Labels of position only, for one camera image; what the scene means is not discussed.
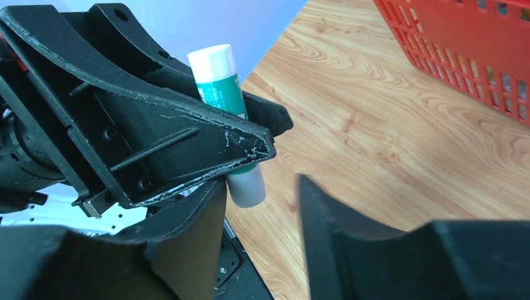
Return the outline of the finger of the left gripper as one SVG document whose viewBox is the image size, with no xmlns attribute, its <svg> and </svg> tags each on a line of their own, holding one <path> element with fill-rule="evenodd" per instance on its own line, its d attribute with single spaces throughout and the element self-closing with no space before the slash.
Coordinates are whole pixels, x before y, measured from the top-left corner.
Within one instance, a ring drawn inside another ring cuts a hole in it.
<svg viewBox="0 0 530 300">
<path fill-rule="evenodd" d="M 152 206 L 276 155 L 275 103 L 248 120 L 150 84 L 92 47 L 52 5 L 1 9 L 1 211 L 56 183 L 100 216 Z"/>
<path fill-rule="evenodd" d="M 128 73 L 199 99 L 191 68 L 172 57 L 122 3 L 98 3 L 63 18 L 96 50 Z"/>
</svg>

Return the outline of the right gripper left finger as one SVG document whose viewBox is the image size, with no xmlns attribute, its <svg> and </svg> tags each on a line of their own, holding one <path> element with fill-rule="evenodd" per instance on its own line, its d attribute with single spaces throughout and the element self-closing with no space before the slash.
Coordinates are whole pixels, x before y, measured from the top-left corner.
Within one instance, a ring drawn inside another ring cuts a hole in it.
<svg viewBox="0 0 530 300">
<path fill-rule="evenodd" d="M 212 299 L 226 200 L 217 179 L 115 234 L 2 226 L 1 298 Z"/>
</svg>

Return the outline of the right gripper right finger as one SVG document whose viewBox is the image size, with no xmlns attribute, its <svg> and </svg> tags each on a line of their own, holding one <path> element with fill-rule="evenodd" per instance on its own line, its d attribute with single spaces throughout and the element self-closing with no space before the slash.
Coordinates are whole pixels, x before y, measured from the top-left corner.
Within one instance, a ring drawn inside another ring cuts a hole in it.
<svg viewBox="0 0 530 300">
<path fill-rule="evenodd" d="M 529 222 L 375 221 L 297 177 L 312 299 L 528 299 Z"/>
</svg>

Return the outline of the green white glue stick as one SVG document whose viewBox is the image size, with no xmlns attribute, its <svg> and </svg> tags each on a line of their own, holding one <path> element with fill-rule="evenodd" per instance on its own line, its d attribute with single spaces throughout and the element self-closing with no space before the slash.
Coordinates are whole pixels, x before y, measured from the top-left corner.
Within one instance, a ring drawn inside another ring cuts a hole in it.
<svg viewBox="0 0 530 300">
<path fill-rule="evenodd" d="M 218 44 L 187 54 L 201 101 L 214 108 L 248 120 L 238 69 L 230 44 Z M 259 164 L 239 167 L 226 175 L 233 203 L 252 208 L 266 198 L 266 187 Z"/>
</svg>

